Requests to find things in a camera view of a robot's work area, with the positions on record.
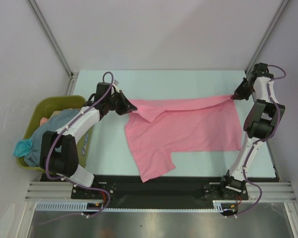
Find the pink t shirt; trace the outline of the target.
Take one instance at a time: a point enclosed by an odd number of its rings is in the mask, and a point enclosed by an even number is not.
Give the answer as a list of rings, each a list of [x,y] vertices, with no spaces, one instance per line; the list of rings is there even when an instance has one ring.
[[[125,136],[142,182],[175,169],[173,152],[236,151],[242,129],[230,95],[133,100]]]

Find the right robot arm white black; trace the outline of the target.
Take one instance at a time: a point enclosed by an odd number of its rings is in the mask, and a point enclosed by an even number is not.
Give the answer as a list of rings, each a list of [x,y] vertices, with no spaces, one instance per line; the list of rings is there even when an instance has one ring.
[[[274,82],[286,77],[275,78],[269,72],[270,65],[257,63],[250,74],[243,79],[232,96],[233,100],[248,100],[254,93],[256,100],[244,122],[245,138],[242,148],[231,168],[221,179],[219,193],[223,199],[241,196],[249,182],[248,171],[260,147],[277,131],[285,112],[274,93]]]

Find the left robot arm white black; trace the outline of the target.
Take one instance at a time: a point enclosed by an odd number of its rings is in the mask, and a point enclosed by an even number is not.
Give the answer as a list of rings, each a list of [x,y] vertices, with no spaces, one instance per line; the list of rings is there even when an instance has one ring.
[[[90,95],[73,119],[59,129],[46,131],[43,134],[40,167],[47,174],[54,173],[62,179],[67,178],[83,186],[83,193],[89,198],[95,198],[100,192],[100,186],[94,183],[94,174],[79,164],[77,144],[108,112],[115,111],[122,116],[137,110],[138,108],[116,85],[98,83],[96,92]]]

